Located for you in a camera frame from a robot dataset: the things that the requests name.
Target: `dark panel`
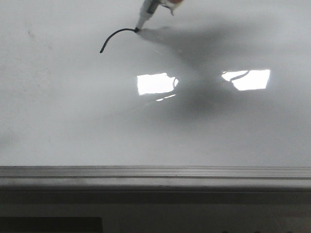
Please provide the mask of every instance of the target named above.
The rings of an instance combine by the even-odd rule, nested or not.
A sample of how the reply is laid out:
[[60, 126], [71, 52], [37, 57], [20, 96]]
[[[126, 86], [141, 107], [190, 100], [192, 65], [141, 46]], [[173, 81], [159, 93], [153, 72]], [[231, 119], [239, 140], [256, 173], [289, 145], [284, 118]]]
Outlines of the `dark panel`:
[[102, 233], [100, 217], [0, 217], [1, 232]]
[[0, 192], [0, 204], [311, 204], [311, 193]]

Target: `white glossy surface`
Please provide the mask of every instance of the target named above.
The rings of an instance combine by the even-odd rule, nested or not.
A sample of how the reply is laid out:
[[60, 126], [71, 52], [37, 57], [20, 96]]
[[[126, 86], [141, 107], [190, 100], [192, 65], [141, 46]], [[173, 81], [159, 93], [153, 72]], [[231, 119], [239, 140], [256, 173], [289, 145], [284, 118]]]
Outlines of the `white glossy surface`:
[[[141, 3], [0, 2], [1, 166], [311, 166], [310, 1], [185, 0], [99, 54]], [[222, 77], [248, 70], [265, 89]], [[139, 95], [163, 73], [173, 92]]]

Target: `metal ledge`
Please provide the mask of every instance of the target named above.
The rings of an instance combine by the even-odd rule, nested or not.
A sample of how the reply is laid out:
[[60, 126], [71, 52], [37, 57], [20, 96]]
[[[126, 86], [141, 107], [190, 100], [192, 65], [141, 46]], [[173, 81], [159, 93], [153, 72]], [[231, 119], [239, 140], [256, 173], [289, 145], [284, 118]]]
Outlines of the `metal ledge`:
[[0, 166], [0, 190], [311, 191], [311, 168]]

